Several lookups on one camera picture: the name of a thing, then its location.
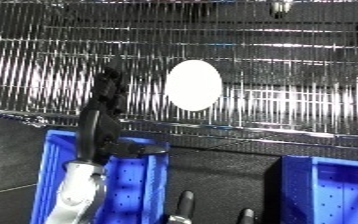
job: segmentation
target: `wire grid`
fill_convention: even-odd
[[[0,1],[0,114],[76,126],[93,75],[120,57],[131,133],[336,146],[358,139],[358,0],[294,1],[282,19],[270,7]],[[180,110],[164,94],[166,75],[190,59],[212,64],[224,82],[201,112]]]

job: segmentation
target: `robotic arm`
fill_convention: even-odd
[[[76,159],[66,164],[66,176],[46,224],[92,223],[107,189],[105,169],[111,155],[123,158],[165,153],[165,148],[120,139],[118,116],[125,111],[123,74],[109,66],[95,77],[92,97],[79,117]]]

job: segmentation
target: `black surface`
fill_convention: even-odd
[[[0,119],[0,190],[35,184],[45,130]]]
[[[28,223],[45,129],[0,119],[0,223]],[[195,193],[196,224],[236,223],[251,208],[262,223],[279,223],[280,156],[358,159],[358,150],[250,143],[215,149],[173,148],[166,213],[173,214],[185,190]]]
[[[0,192],[0,224],[25,224],[30,221],[35,186]]]

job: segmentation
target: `perforated blue container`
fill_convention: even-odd
[[[128,139],[143,144],[155,143],[149,139]],[[75,157],[74,142],[73,132],[52,130],[47,133],[31,224],[43,224],[52,211],[56,190],[65,175],[63,163]],[[98,210],[94,223],[161,223],[167,166],[167,155],[140,159],[111,157],[106,165],[107,197]]]
[[[282,224],[358,224],[358,162],[283,158]]]

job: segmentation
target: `white ball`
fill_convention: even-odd
[[[183,110],[207,109],[222,94],[222,78],[209,63],[200,60],[176,65],[165,86],[169,100]]]

